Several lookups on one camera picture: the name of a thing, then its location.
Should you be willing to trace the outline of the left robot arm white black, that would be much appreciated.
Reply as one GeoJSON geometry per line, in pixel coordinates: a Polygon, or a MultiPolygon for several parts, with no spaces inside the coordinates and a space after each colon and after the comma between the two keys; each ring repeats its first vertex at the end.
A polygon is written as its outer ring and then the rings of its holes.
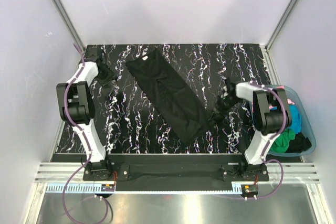
{"type": "Polygon", "coordinates": [[[60,117],[72,126],[85,149],[83,163],[86,181],[108,180],[115,172],[94,125],[95,105],[90,85],[96,80],[101,87],[109,88],[117,80],[114,72],[103,62],[101,48],[87,48],[75,74],[65,83],[56,86],[60,117]]]}

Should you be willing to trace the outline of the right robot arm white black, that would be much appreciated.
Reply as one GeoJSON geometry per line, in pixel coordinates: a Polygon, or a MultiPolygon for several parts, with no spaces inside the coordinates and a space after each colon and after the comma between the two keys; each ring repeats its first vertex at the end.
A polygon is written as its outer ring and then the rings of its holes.
{"type": "Polygon", "coordinates": [[[292,124],[292,116],[284,89],[270,88],[254,81],[232,82],[227,78],[209,121],[219,122],[242,101],[252,104],[255,134],[238,165],[231,171],[224,169],[224,175],[248,179],[264,172],[266,156],[274,141],[292,124]]]}

